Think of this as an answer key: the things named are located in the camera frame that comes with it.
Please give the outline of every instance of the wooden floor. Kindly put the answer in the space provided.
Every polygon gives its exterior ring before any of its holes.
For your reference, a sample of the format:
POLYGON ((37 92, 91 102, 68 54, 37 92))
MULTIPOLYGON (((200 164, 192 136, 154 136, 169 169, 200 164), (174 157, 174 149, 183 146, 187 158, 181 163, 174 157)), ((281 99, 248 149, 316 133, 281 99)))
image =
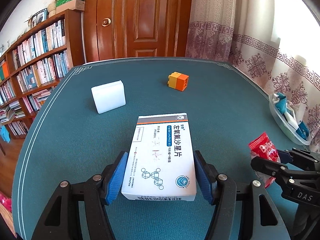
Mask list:
POLYGON ((0 191, 11 197, 14 171, 24 139, 10 140, 6 143, 0 137, 5 156, 0 150, 0 191))

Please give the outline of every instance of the decorative greek key pattern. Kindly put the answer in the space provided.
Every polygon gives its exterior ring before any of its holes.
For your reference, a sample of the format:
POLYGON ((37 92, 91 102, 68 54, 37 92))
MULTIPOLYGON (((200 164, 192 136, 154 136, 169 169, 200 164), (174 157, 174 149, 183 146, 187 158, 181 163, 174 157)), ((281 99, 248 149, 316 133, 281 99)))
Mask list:
POLYGON ((221 62, 215 62, 215 64, 233 70, 233 68, 230 67, 228 64, 221 63, 221 62))
POLYGON ((295 58, 282 53, 280 49, 276 49, 268 44, 263 43, 262 41, 259 41, 247 35, 234 34, 232 40, 244 43, 245 45, 261 50, 262 52, 281 60, 301 76, 305 77, 320 91, 320 76, 314 71, 310 71, 305 65, 300 63, 295 58))
POLYGON ((223 26, 214 22, 193 22, 189 23, 189 29, 204 29, 204 30, 212 30, 219 33, 224 33, 227 35, 233 35, 233 28, 228 26, 223 26))
POLYGON ((74 69, 74 72, 73 72, 73 76, 74 75, 78 75, 79 73, 81 73, 82 71, 85 71, 86 69, 90 69, 92 66, 82 66, 82 67, 77 67, 74 69))

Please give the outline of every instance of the molecular structure diagram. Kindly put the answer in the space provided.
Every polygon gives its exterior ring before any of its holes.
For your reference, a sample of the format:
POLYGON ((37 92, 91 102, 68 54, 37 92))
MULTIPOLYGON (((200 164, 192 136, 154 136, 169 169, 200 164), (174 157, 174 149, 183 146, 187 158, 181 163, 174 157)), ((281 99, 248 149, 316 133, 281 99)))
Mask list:
POLYGON ((163 189, 164 187, 162 186, 162 179, 159 178, 159 172, 160 169, 157 168, 156 171, 154 171, 153 173, 150 174, 150 172, 147 172, 145 168, 141 169, 142 171, 142 177, 144 179, 148 179, 148 178, 153 178, 154 179, 154 184, 157 185, 159 187, 159 189, 163 189))

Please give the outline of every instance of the barcode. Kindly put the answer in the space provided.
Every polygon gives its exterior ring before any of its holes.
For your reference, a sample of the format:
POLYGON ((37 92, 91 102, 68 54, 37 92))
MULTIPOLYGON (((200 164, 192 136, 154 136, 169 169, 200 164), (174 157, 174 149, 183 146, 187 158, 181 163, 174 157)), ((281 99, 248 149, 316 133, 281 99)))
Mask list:
POLYGON ((170 201, 170 200, 181 200, 180 197, 172 197, 172 198, 158 198, 158 197, 138 197, 141 200, 156 200, 156 201, 170 201))

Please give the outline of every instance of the picture frame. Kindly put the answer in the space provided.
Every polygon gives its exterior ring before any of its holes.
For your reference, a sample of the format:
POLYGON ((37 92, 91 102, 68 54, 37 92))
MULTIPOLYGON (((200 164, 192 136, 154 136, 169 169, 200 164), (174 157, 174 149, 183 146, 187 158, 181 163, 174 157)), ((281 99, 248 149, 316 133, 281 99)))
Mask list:
POLYGON ((36 14, 32 16, 32 21, 31 21, 31 28, 35 27, 38 25, 40 22, 43 22, 46 20, 48 17, 48 9, 45 8, 41 11, 38 11, 36 14))

